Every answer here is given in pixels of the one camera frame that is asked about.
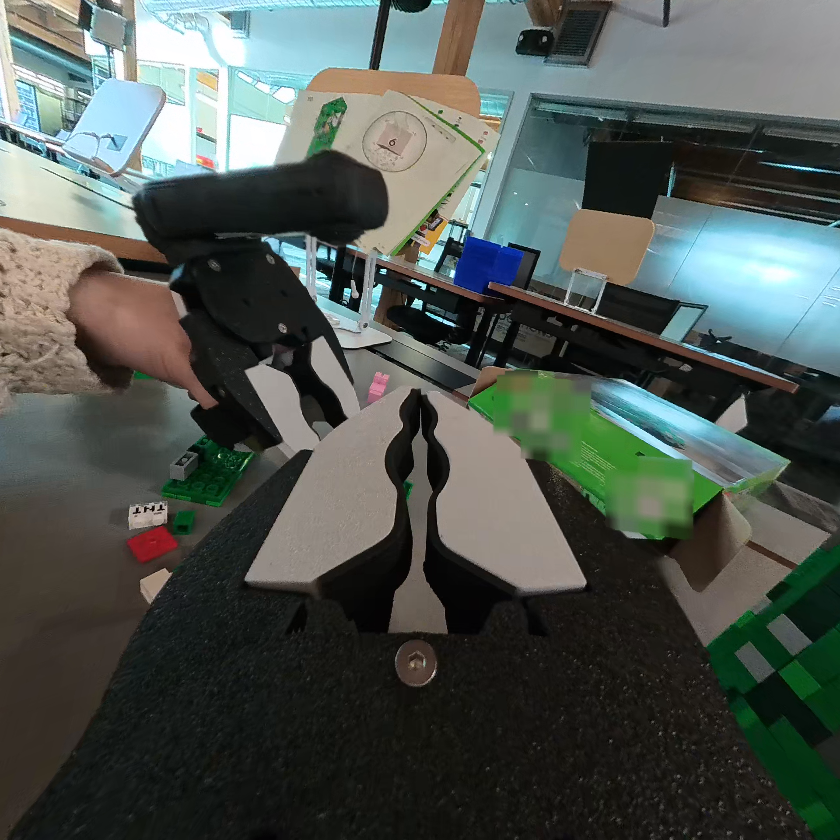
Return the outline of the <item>white board stand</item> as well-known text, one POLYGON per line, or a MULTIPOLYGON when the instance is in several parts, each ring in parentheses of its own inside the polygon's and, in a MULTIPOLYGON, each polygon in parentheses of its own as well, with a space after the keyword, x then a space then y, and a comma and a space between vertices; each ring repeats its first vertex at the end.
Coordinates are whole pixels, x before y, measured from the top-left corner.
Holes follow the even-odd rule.
POLYGON ((96 90, 61 152, 100 175, 117 178, 132 160, 165 105, 162 88, 109 78, 96 90))

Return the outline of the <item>large green pixel-pattern box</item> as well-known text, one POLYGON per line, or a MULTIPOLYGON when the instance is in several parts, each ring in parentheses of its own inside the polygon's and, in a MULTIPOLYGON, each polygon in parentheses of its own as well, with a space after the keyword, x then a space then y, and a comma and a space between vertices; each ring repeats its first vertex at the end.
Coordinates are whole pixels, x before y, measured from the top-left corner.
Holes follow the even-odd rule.
POLYGON ((707 646, 752 751, 812 835, 839 838, 838 532, 707 646))

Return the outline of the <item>wooden board stand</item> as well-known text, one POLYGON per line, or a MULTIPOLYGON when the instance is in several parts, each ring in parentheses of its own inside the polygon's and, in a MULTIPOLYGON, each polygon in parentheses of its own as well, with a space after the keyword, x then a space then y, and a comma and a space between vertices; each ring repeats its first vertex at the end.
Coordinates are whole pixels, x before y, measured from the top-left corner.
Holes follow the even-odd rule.
POLYGON ((651 218, 578 209, 559 257, 561 269, 570 273, 563 305, 597 312, 607 286, 635 280, 654 235, 651 218))

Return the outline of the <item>wooden post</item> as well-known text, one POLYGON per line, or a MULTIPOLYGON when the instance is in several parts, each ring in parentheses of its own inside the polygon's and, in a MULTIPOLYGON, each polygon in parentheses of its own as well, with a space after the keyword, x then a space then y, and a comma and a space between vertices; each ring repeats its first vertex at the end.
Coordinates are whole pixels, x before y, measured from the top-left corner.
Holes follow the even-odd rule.
POLYGON ((434 74, 466 76, 485 5, 485 1, 447 2, 434 58, 434 74))

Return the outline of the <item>black office chair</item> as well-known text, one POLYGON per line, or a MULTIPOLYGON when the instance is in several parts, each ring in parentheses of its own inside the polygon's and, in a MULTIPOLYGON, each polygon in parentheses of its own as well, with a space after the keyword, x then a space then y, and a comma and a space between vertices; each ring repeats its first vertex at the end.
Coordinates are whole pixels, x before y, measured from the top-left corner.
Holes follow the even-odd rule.
POLYGON ((605 286, 595 314, 666 340, 684 342, 707 310, 705 304, 659 297, 610 283, 605 286))
POLYGON ((464 344, 473 338, 473 329, 438 321, 428 313, 409 306, 390 307, 386 311, 386 317, 395 328, 421 343, 434 347, 441 344, 464 344))

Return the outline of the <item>instruction book stand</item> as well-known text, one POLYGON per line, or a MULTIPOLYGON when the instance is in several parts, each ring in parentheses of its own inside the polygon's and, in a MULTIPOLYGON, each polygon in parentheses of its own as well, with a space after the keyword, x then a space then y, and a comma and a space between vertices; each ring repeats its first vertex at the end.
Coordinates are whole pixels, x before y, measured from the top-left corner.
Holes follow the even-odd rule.
MULTIPOLYGON (((434 76, 379 70, 342 70, 329 68, 318 73, 306 89, 314 91, 349 91, 381 95, 388 88, 411 96, 431 99, 447 107, 479 117, 480 97, 476 86, 464 77, 434 76)), ((303 161, 314 161, 317 182, 316 197, 321 204, 331 202, 330 209, 321 208, 313 237, 333 246, 354 241, 370 229, 382 226, 389 203, 382 175, 337 151, 320 151, 303 161)), ((376 259, 382 255, 375 249, 365 256, 359 320, 328 316, 344 349, 360 349, 389 343, 391 337, 371 325, 372 291, 376 259)))

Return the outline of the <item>blue storage bin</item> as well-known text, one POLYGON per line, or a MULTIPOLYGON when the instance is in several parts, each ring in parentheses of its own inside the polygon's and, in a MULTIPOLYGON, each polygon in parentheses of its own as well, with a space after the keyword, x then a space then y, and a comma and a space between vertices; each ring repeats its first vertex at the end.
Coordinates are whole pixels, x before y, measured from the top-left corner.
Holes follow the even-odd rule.
POLYGON ((518 276, 524 252, 469 237, 455 268, 454 284, 484 295, 490 283, 509 287, 518 276))

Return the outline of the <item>lego instruction booklet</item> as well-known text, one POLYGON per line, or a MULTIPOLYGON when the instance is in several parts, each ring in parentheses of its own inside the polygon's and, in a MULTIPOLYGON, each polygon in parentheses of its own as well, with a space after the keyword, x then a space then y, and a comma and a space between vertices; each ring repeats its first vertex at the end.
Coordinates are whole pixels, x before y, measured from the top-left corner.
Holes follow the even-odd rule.
POLYGON ((457 207, 498 140, 483 119, 393 88, 381 95, 306 89, 287 119, 276 162, 337 151, 377 170, 387 218, 354 245, 393 256, 441 206, 457 207))

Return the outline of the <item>long wooden table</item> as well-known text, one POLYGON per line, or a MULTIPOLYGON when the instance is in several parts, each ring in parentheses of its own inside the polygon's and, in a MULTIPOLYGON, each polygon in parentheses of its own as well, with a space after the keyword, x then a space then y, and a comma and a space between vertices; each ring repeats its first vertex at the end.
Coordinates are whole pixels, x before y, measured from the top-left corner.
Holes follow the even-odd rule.
POLYGON ((499 314, 510 317, 510 326, 495 357, 500 367, 509 363, 520 330, 528 327, 560 343, 567 342, 608 357, 649 378, 667 378, 719 401, 763 389, 791 395, 800 389, 790 378, 529 290, 490 283, 487 293, 479 293, 400 259, 379 256, 376 264, 374 279, 409 298, 430 298, 434 305, 442 307, 439 294, 429 292, 435 288, 452 298, 473 303, 483 311, 478 324, 470 329, 467 342, 467 364, 474 367, 489 349, 490 324, 499 314))

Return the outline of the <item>person's left hand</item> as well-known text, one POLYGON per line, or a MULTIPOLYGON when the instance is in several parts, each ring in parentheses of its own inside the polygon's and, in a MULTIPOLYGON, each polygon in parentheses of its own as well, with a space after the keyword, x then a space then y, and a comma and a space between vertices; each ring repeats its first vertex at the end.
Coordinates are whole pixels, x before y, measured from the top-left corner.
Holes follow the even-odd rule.
POLYGON ((121 384, 137 371, 187 391, 202 408, 216 405, 193 371, 192 345, 166 285, 90 268, 70 289, 66 315, 104 382, 121 384))

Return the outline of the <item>red lego plate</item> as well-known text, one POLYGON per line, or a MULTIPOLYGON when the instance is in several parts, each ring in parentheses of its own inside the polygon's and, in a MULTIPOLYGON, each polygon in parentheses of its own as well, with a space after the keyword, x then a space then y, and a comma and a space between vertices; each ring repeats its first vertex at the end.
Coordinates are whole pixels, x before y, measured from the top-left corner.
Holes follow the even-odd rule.
POLYGON ((158 560, 179 548, 175 536, 165 525, 143 531, 127 539, 125 544, 134 559, 141 564, 158 560))

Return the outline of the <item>person's left forearm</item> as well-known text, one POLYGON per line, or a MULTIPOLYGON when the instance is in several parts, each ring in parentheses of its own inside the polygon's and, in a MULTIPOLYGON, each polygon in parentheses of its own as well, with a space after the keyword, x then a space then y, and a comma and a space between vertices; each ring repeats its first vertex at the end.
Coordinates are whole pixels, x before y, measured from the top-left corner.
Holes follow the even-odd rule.
POLYGON ((94 245, 1 232, 1 407, 18 394, 81 394, 126 389, 132 372, 90 365, 69 320, 70 292, 89 269, 123 273, 94 245))

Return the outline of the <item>green lego plate assembly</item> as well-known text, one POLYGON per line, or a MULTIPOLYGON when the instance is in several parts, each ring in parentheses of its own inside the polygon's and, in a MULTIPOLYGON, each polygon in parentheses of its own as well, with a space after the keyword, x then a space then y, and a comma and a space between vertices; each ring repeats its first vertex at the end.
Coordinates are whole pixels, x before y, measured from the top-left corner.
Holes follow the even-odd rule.
POLYGON ((222 447, 204 435, 169 466, 163 498, 220 508, 256 455, 222 447))

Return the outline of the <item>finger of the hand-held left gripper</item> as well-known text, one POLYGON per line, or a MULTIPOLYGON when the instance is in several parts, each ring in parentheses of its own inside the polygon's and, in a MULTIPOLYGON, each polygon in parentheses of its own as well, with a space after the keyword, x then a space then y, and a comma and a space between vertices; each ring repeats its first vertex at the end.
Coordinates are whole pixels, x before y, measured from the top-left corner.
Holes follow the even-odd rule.
POLYGON ((273 356, 246 372, 248 383, 276 430, 276 446, 285 454, 313 450, 321 437, 316 429, 334 429, 345 421, 326 421, 310 394, 309 356, 273 356))
POLYGON ((309 391, 326 421, 347 421, 361 410, 352 376, 345 369, 342 349, 335 352, 328 337, 315 339, 309 349, 309 391))

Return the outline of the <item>neighbouring wooden table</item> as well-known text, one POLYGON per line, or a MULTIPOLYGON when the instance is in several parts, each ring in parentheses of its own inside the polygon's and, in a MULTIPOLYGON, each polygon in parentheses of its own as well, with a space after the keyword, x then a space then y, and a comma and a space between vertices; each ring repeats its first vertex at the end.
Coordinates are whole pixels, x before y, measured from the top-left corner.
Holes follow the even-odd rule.
POLYGON ((129 194, 11 143, 2 141, 1 147, 2 228, 166 266, 137 224, 129 194))

